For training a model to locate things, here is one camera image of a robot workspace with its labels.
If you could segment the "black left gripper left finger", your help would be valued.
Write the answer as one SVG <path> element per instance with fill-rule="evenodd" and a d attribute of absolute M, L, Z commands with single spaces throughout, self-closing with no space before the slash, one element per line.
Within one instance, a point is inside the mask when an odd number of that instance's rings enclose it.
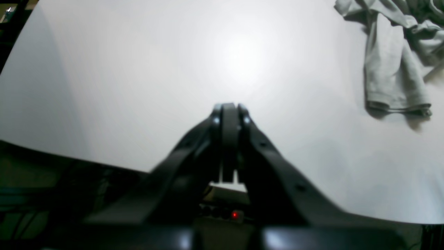
<path fill-rule="evenodd" d="M 219 175 L 222 105 L 188 131 L 153 171 L 135 188 L 88 224 L 181 223 L 193 216 L 204 189 Z"/>

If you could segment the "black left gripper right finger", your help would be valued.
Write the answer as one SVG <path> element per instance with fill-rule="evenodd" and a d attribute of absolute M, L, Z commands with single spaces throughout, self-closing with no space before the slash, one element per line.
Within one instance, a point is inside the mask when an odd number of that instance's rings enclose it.
<path fill-rule="evenodd" d="M 243 181 L 262 224 L 350 224 L 351 217 L 326 198 L 279 153 L 239 104 L 238 148 Z"/>

